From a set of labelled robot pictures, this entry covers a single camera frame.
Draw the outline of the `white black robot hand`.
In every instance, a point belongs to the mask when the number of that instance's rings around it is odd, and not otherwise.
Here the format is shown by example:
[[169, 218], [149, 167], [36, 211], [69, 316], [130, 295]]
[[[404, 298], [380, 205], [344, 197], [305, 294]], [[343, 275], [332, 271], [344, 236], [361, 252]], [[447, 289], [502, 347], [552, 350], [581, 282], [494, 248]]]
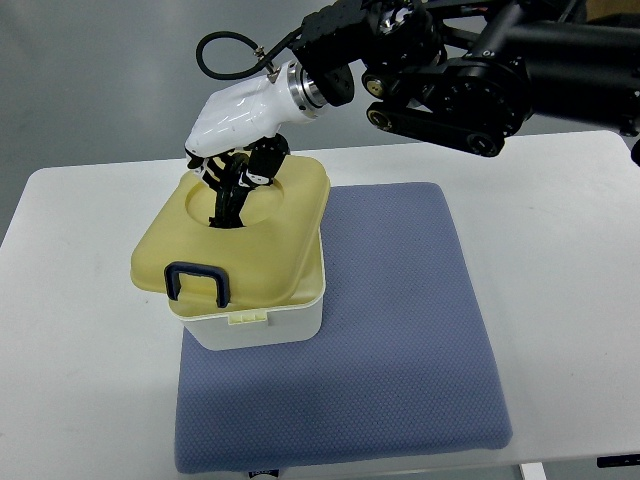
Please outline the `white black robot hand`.
[[269, 185], [290, 153], [281, 126], [309, 123], [326, 105], [294, 60], [217, 91], [185, 142], [188, 168], [218, 194]]

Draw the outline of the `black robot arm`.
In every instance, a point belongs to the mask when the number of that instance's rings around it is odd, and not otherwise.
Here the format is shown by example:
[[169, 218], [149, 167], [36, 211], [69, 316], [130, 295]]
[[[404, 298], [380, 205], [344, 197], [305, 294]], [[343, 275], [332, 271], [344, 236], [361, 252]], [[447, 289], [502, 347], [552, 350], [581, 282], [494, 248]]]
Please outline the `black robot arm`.
[[588, 1], [339, 1], [291, 51], [333, 106], [361, 61], [376, 128], [484, 157], [533, 115], [639, 134], [639, 14]]

